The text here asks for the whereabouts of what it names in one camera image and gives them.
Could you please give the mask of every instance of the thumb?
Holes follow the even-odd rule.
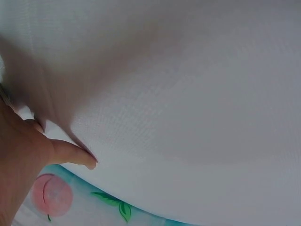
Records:
[[[50,164],[71,162],[85,165],[90,170],[95,168],[96,159],[87,151],[66,141],[53,139],[50,139],[50,141],[54,148],[54,155]]]

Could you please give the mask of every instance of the white fabric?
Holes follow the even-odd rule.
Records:
[[[166,218],[301,224],[300,1],[0,10],[4,84],[100,162],[66,168]],[[68,140],[49,122],[47,135]]]

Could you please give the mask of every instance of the finger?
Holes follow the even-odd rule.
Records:
[[[43,133],[43,128],[41,125],[35,121],[34,119],[26,119],[24,120],[27,124],[29,124],[31,127],[33,127],[35,130],[37,130],[40,133]]]
[[[78,165],[85,165],[92,170],[96,166],[96,159],[80,147],[62,140],[50,140],[54,147],[55,164],[71,162]]]

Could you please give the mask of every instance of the hand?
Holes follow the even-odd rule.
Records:
[[[96,166],[96,159],[87,151],[62,140],[48,139],[42,127],[35,120],[22,120],[0,99],[0,142],[1,155],[17,158],[18,152],[35,153],[35,160],[44,165],[71,162],[87,166],[90,170]]]

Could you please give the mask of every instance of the leaf print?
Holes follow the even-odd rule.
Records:
[[[91,192],[91,194],[110,206],[118,206],[122,202],[121,200],[104,192]]]
[[[126,222],[128,222],[132,216],[131,206],[125,202],[119,204],[119,212]]]

